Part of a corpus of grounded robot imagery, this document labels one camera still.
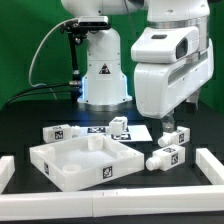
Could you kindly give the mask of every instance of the white box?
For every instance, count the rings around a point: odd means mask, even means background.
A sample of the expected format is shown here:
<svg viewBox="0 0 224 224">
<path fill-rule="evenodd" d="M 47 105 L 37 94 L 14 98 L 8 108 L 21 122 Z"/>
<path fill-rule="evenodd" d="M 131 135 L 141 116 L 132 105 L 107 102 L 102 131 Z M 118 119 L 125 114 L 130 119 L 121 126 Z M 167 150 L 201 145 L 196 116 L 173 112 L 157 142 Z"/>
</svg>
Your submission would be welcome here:
<svg viewBox="0 0 224 224">
<path fill-rule="evenodd" d="M 32 147 L 31 163 L 62 191 L 81 190 L 144 169 L 144 154 L 103 135 L 94 143 L 94 137 Z"/>
</svg>

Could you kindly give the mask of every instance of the green background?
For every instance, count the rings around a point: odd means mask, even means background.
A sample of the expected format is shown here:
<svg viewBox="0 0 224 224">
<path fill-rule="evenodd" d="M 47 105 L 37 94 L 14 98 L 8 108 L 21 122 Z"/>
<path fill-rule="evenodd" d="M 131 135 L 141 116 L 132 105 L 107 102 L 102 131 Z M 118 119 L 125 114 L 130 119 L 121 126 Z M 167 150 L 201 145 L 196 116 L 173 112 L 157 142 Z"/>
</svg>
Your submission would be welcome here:
<svg viewBox="0 0 224 224">
<path fill-rule="evenodd" d="M 45 35 L 58 23 L 71 18 L 60 0 L 0 0 L 0 107 L 17 92 L 29 88 L 28 72 L 34 53 Z M 224 114 L 224 2 L 210 4 L 210 37 L 213 40 L 215 72 L 203 86 L 200 98 L 203 102 Z M 147 26 L 147 12 L 132 13 L 137 36 Z M 127 15 L 110 16 L 110 22 L 121 36 L 122 71 L 128 77 L 129 94 L 134 96 L 130 49 L 135 39 Z M 86 72 L 85 44 L 78 49 L 79 66 Z M 34 67 L 33 83 L 57 84 L 71 79 L 72 68 L 66 34 L 54 32 L 43 46 Z M 57 95 L 69 98 L 69 94 Z M 24 99 L 52 99 L 35 96 Z"/>
</svg>

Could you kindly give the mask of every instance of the robot logo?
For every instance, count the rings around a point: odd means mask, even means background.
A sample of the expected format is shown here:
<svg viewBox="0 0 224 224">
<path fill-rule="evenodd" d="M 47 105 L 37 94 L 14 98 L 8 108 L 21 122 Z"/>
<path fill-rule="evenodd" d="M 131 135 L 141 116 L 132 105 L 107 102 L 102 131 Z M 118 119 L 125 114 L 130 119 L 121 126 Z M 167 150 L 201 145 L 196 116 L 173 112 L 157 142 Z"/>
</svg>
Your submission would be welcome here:
<svg viewBox="0 0 224 224">
<path fill-rule="evenodd" d="M 105 75 L 105 74 L 111 74 L 111 73 L 110 73 L 110 70 L 109 70 L 109 68 L 107 67 L 106 64 L 103 65 L 103 67 L 102 67 L 102 69 L 100 70 L 100 73 L 99 73 L 99 74 L 103 74 L 103 75 Z"/>
</svg>

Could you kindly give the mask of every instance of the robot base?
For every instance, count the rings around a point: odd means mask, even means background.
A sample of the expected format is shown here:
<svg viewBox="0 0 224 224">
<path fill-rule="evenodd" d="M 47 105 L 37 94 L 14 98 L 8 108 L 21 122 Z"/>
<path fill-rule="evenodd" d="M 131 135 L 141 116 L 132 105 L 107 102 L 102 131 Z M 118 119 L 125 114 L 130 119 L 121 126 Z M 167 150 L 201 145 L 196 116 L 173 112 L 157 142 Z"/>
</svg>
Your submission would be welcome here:
<svg viewBox="0 0 224 224">
<path fill-rule="evenodd" d="M 129 108 L 132 105 L 132 97 L 123 103 L 114 105 L 93 105 L 85 102 L 78 102 L 78 107 L 80 109 L 92 110 L 92 111 L 118 111 L 124 108 Z"/>
</svg>

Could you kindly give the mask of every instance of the black tabletop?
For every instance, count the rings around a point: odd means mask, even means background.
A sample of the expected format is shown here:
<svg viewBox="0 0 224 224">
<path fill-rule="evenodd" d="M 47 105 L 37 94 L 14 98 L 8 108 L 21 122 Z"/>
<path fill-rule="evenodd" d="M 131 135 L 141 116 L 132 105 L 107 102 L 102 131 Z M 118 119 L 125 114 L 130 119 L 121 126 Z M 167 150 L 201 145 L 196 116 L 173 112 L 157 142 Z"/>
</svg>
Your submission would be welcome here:
<svg viewBox="0 0 224 224">
<path fill-rule="evenodd" d="M 159 149 L 158 138 L 162 136 L 160 120 L 142 117 L 135 104 L 114 112 L 94 112 L 78 109 L 70 100 L 16 102 L 0 111 L 0 156 L 13 155 L 15 173 L 3 194 L 59 192 L 30 162 L 29 148 L 44 144 L 42 128 L 60 124 L 108 126 L 116 116 L 126 116 L 128 125 L 144 124 L 152 142 L 125 143 L 144 153 L 145 160 L 152 151 Z M 137 172 L 85 190 L 115 188 L 150 188 L 167 186 L 210 185 L 210 182 L 195 165 L 196 148 L 208 148 L 221 162 L 224 160 L 224 116 L 203 103 L 199 110 L 191 104 L 181 104 L 175 109 L 176 126 L 191 129 L 191 140 L 185 143 L 186 161 L 166 172 L 155 170 Z M 116 216 L 102 218 L 74 218 L 63 220 L 38 220 L 32 223 L 222 223 L 224 212 L 200 212 L 157 214 L 138 216 Z"/>
</svg>

